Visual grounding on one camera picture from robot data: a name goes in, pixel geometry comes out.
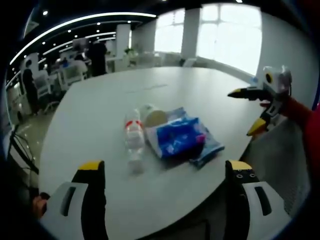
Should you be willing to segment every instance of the ceiling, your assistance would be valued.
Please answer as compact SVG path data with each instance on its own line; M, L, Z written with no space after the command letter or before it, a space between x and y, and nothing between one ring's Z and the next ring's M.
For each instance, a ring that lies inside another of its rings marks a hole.
M36 22L39 25L24 38L22 34L24 32L24 27L21 29L20 40L17 41L17 44L12 46L10 59L12 59L14 55L16 55L16 53L27 43L39 36L41 33L61 23L79 17L110 12L137 12L158 16L180 8L192 9L201 7L201 4L222 2L235 3L236 1L200 0L197 3L188 3L185 0L88 0L81 2L77 0L39 0L39 2L34 5L30 18L33 22ZM243 0L243 3L261 7L261 11L279 17L300 28L300 25L293 15L280 3L280 1ZM59 28L27 48L10 66L6 79L10 80L13 78L17 69L19 69L20 62L23 60L24 55L37 52L39 53L39 59L41 59L44 57L43 53L52 49L54 44L58 46L72 41L75 35L77 35L78 38L83 38L85 36L97 34L97 30L99 30L99 33L115 32L119 23L127 23L128 21L131 21L131 29L134 30L136 27L152 20L154 20L154 18L146 16L105 16L86 19ZM45 57L57 59L58 55L59 51L57 50Z

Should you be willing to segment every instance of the water bottle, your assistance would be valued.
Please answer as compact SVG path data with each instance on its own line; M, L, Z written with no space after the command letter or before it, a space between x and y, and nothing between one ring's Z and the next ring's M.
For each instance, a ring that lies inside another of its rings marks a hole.
M124 142L128 152L129 167L134 173L141 173L143 171L142 156L146 143L140 113L137 109L133 109L125 116Z

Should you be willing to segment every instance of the paper cup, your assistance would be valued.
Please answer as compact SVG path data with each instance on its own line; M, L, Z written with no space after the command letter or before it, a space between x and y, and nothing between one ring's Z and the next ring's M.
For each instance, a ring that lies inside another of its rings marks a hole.
M146 128L152 128L168 122L166 112L152 104L143 105L139 111L142 125Z

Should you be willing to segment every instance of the white chair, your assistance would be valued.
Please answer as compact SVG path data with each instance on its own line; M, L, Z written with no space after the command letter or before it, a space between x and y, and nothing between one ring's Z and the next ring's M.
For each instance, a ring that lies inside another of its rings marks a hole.
M68 90L73 83L85 80L81 67L72 63L67 67L61 68L61 83L64 90Z
M37 95L38 95L38 99L40 99L41 97L44 96L52 96L53 92L52 92L52 88L49 82L49 75L48 72L46 70L41 70L39 71L38 77L36 77L33 80L34 86L36 88L37 91ZM54 105L59 104L58 101L50 101L45 109L44 109L44 113L47 113L48 110L50 110L51 108L53 108Z
M196 61L197 61L196 58L188 58L188 59L184 62L184 64L183 64L182 67L184 67L184 68L192 68L192 67L195 65Z
M79 67L80 72L83 75L84 79L87 79L87 73L88 73L88 67L84 61L81 60L74 60L73 64L77 65Z

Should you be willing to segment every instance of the desk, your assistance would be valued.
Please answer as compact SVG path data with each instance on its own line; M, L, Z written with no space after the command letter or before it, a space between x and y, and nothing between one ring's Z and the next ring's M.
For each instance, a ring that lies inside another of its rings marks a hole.
M72 180L78 166L101 159L111 240L137 239L173 224L215 191L225 178L225 161L239 159L246 149L251 139L246 133L263 109L227 94L247 86L218 70L182 67L129 70L73 84L44 139L40 191L52 194ZM184 107L225 150L198 170L188 162L166 166L147 148L144 173L130 175L124 118L145 103L165 111Z

